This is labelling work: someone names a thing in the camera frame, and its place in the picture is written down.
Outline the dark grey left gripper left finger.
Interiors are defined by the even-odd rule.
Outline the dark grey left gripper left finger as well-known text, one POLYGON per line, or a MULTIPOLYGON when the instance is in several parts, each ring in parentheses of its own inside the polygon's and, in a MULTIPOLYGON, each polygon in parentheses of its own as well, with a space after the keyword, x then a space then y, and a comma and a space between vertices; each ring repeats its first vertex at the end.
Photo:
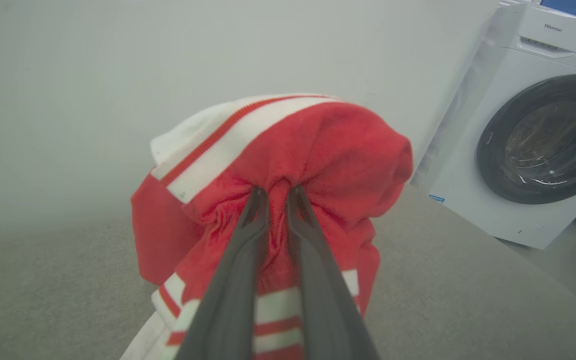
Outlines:
POLYGON ((251 360, 260 266, 268 253, 269 198, 254 187, 175 358, 251 360))

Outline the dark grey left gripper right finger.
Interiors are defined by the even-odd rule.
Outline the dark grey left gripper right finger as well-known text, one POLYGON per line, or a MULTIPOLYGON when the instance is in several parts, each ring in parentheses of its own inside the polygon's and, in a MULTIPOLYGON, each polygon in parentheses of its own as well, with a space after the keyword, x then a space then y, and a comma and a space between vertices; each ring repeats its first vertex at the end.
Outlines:
POLYGON ((286 227, 301 294, 304 359, 379 359, 302 186, 293 187, 286 198, 286 227))

